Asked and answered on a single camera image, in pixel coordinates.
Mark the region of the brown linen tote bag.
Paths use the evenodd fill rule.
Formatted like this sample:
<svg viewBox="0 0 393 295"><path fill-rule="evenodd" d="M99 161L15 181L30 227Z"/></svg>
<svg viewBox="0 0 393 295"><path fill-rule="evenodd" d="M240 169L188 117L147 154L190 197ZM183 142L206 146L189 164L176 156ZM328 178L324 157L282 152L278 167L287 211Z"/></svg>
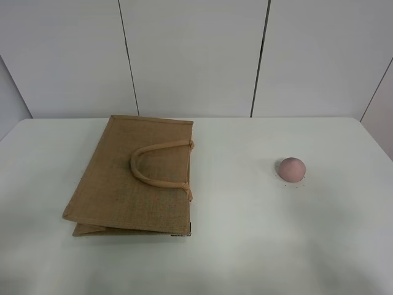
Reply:
<svg viewBox="0 0 393 295"><path fill-rule="evenodd" d="M63 218L74 236L191 234L187 120L113 115Z"/></svg>

